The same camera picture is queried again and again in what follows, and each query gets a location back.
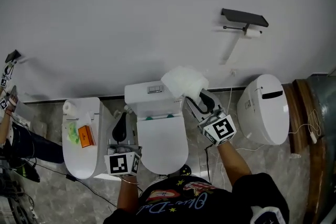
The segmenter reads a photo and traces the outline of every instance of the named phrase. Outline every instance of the toilet seat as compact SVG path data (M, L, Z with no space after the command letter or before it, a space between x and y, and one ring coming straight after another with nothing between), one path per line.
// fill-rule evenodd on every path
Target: toilet seat
M187 161L188 142L182 116L138 121L141 162L151 172L168 175Z

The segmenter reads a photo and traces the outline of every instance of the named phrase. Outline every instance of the toilet paper holder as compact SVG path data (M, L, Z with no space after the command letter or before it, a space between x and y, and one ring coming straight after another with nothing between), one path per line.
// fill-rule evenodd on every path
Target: toilet paper holder
M223 26L223 29L242 30L243 32L246 32L246 30L250 25L258 25L263 27L269 26L268 22L265 20L263 16L253 13L240 12L238 10L223 8L221 15L225 16L227 20L230 22L246 24L245 27L242 28Z

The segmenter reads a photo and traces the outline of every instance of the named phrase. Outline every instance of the black pants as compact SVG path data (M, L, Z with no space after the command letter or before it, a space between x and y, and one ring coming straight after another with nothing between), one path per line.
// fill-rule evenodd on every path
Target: black pants
M13 143L11 154L20 158L38 158L51 163L63 163L63 150L60 145L29 132L13 122Z

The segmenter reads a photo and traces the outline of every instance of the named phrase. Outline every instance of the toilet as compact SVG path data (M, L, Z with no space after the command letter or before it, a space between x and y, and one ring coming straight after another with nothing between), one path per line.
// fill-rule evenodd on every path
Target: toilet
M237 115L243 134L251 141L280 145L288 136L287 99L273 75L261 75L246 87L237 103Z
M106 132L115 119L97 97L69 99L66 102L70 102L76 108L76 112L73 116L63 114L62 146L65 165L76 178L100 178L99 175L106 173ZM95 145L82 148L80 142L74 144L68 137L71 122L76 123L77 128L84 123L89 125Z
M137 115L141 162L155 174L176 172L188 158L183 101L173 97L162 81L125 87L125 102Z

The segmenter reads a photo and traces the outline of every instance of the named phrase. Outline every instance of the bracelet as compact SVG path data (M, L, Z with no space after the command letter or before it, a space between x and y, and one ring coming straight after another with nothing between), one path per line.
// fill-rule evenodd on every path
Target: bracelet
M136 183L134 183L134 182L130 182L130 181L124 179L123 177L121 177L121 180L123 180L123 181L125 181L125 182L127 182L127 183L130 183L130 184L133 184L133 185L138 185L138 184L139 184L139 182L136 182Z

